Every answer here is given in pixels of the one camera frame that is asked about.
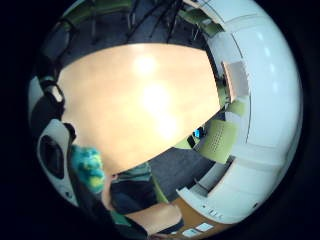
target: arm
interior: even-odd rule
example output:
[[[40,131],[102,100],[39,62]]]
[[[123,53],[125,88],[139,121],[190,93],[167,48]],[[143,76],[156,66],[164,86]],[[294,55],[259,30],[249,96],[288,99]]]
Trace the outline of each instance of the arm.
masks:
[[[182,215],[177,205],[158,203],[149,208],[126,215],[152,235],[177,224]]]

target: chair backrest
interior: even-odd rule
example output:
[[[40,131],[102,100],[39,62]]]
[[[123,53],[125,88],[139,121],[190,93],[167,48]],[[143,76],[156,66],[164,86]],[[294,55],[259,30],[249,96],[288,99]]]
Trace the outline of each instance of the chair backrest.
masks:
[[[232,103],[230,103],[226,109],[226,112],[232,112],[239,117],[242,117],[245,113],[246,105],[241,102],[240,100],[234,100]]]
[[[237,130],[233,123],[211,120],[207,136],[198,152],[210,160],[225,164],[236,141]]]

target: green cushion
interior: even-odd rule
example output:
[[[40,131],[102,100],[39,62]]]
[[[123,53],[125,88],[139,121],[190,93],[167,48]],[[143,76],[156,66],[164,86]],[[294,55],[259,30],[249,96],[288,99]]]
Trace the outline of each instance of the green cushion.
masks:
[[[131,0],[96,0],[94,5],[88,1],[84,1],[63,18],[68,19],[76,26],[91,18],[94,10],[96,11],[96,15],[103,15],[119,11],[130,11],[131,6]],[[64,24],[64,27],[66,29],[70,28],[67,24]]]
[[[245,113],[246,106],[243,102],[239,100],[234,100],[232,103],[230,103],[226,109],[227,112],[232,112],[234,114],[239,115],[242,117]]]
[[[237,126],[233,123],[212,120],[204,144],[198,152],[215,162],[225,164],[237,137]]]
[[[83,21],[89,19],[92,16],[93,6],[88,2],[84,1],[74,9],[72,9],[64,18],[68,19],[73,25],[78,25]]]
[[[209,17],[200,9],[192,9],[190,11],[180,10],[179,16],[191,24],[200,24]]]
[[[108,14],[119,11],[130,11],[132,0],[96,0],[97,15]]]
[[[157,201],[160,202],[164,202],[164,203],[169,203],[167,197],[164,195],[164,193],[162,192],[160,185],[157,181],[157,179],[155,178],[155,176],[152,175],[152,181],[153,181],[153,185],[154,185],[154,191],[156,193],[156,197],[157,197]]]
[[[179,149],[192,149],[190,144],[188,143],[188,140],[187,140],[188,138],[189,138],[189,136],[185,137],[180,142],[178,142],[176,145],[174,145],[174,147],[179,148]]]
[[[216,24],[214,22],[211,22],[209,24],[200,23],[201,29],[208,34],[209,37],[213,37],[218,32],[221,32],[223,29],[219,24]]]

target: wooden table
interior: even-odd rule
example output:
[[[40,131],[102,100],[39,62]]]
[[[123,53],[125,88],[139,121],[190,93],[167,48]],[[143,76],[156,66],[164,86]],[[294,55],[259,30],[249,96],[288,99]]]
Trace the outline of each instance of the wooden table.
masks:
[[[61,71],[64,122],[119,173],[174,146],[219,110],[205,51],[131,44],[87,55]]]

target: green chair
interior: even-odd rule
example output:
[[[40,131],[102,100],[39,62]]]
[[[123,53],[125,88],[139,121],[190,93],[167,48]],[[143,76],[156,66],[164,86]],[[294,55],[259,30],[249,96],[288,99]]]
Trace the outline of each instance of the green chair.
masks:
[[[198,138],[193,137],[192,135],[185,137],[180,142],[178,142],[176,145],[174,145],[174,148],[179,149],[193,149],[194,146],[196,146],[200,140]]]
[[[128,28],[131,29],[131,0],[85,0],[67,14],[62,16],[62,19],[70,22],[73,26],[78,26],[80,23],[91,19],[92,29],[91,38],[96,40],[96,18],[101,15],[106,15],[115,12],[125,12],[127,14]],[[70,24],[65,23],[64,27],[69,30]]]
[[[242,117],[245,113],[246,110],[246,105],[239,101],[239,100],[234,100],[232,103],[230,103],[226,109],[226,112],[232,112],[239,117]]]
[[[74,26],[79,25],[87,19],[90,19],[93,16],[94,4],[92,1],[85,0],[70,12],[62,16],[62,19],[67,19]],[[69,29],[69,24],[64,25],[66,29]]]
[[[204,143],[197,150],[200,155],[225,164],[237,138],[237,126],[231,122],[211,120]]]
[[[115,12],[124,12],[127,15],[128,28],[131,29],[134,13],[131,13],[132,0],[95,0],[97,15],[105,15]]]
[[[219,24],[216,24],[212,21],[209,24],[201,22],[200,28],[201,28],[202,32],[206,33],[210,38],[212,38],[218,32],[223,31],[222,27]]]
[[[161,187],[154,175],[152,175],[152,182],[154,185],[154,191],[156,193],[157,201],[158,203],[164,202],[164,203],[169,203],[169,200],[167,197],[164,195],[164,193],[161,190]]]
[[[220,108],[224,107],[227,103],[227,93],[226,88],[221,82],[216,82],[218,96],[219,96],[219,104]]]
[[[201,9],[198,9],[198,8],[191,9],[189,11],[179,10],[178,15],[186,22],[197,27],[194,37],[193,37],[194,27],[192,28],[192,33],[191,33],[191,36],[193,37],[193,41],[195,41],[197,39],[198,32],[200,30],[201,22],[208,19],[208,16]]]

